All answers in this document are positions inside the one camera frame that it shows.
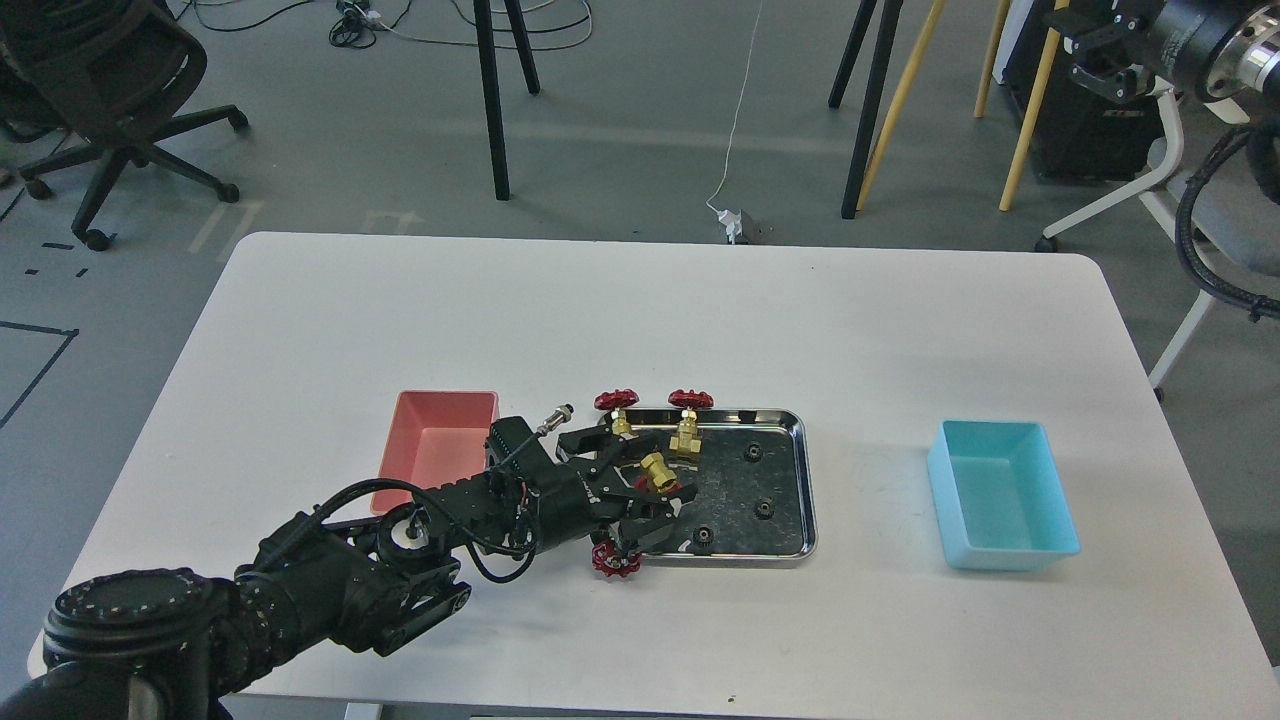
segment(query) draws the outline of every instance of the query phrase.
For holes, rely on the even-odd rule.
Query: gray floor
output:
[[[375,8],[393,14],[399,3],[375,0]],[[283,5],[243,0],[204,13],[210,23],[238,24]],[[90,177],[79,168],[49,178],[56,199],[22,197],[0,223],[0,320],[79,331],[0,428],[0,693],[24,680],[41,618],[236,241],[280,229],[718,242],[703,200],[719,181],[755,10],[741,0],[602,3],[588,44],[539,55],[538,97],[522,91],[513,55],[503,54],[509,202],[493,200],[474,50],[393,37],[338,50],[326,44],[335,19],[328,3],[243,33],[195,28],[210,69],[191,106],[236,102],[252,129],[210,127],[168,147],[238,183],[243,200],[224,206],[155,168],[128,169],[97,223],[119,233],[111,251],[45,246],[74,243],[68,224]],[[576,12],[573,0],[559,0],[530,24]],[[929,50],[870,206],[841,220],[865,63],[842,110],[828,110],[826,96],[851,13],[836,0],[764,4],[718,199],[760,220],[764,242],[1027,251],[1043,225],[1106,190],[1028,174],[1015,210],[996,210],[1018,119],[1001,95],[986,119],[970,118],[989,15],[956,6]],[[905,36],[923,13],[923,3],[908,4]],[[470,36],[440,0],[419,0],[402,29]],[[904,37],[891,77],[908,46]],[[0,163],[20,164],[54,142],[3,146]],[[0,208],[14,192],[0,191]],[[1062,241],[1103,268],[1149,368],[1196,295],[1169,241],[1135,202]],[[61,342],[0,327],[0,413]],[[1280,325],[1220,309],[1166,383],[1165,402],[1272,664],[1280,664],[1277,351]],[[244,538],[246,559],[256,539]],[[328,705],[243,698],[236,711],[340,715]]]

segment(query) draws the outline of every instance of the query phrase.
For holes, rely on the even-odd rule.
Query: power adapter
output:
[[[730,245],[750,245],[756,241],[759,227],[746,210],[721,210],[716,214],[723,225],[724,240]]]

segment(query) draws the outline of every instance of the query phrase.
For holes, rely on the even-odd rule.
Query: black box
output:
[[[1087,5],[1073,3],[1073,9],[1078,4]],[[1005,87],[1024,114],[1048,33],[1042,18],[1052,9],[1052,0],[1036,1],[1005,68]],[[1059,47],[1032,140],[1032,167],[1047,179],[1133,179],[1147,165],[1151,143],[1164,136],[1156,100],[1116,105],[1071,82],[1070,70],[1071,56]]]

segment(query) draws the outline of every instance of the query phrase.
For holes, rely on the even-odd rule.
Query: plastic bin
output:
[[[952,568],[1037,570],[1080,552],[1039,423],[943,420],[929,480]]]
[[[498,418],[498,393],[404,391],[396,400],[379,477],[434,488],[484,470],[484,441]],[[370,509],[381,515],[410,493],[384,489]]]

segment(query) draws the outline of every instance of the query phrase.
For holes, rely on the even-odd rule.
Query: white table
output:
[[[603,389],[662,404],[689,386],[805,421],[818,546],[801,566],[608,582],[585,542],[511,587],[467,566],[471,603],[392,657],[323,643],[250,692],[804,719],[1280,716],[1129,336],[1079,256],[257,233],[68,583],[230,573],[294,511],[376,473],[402,389],[494,389],[503,414],[540,420]],[[924,464],[942,418],[1042,421],[1083,552],[1036,574],[950,569]]]

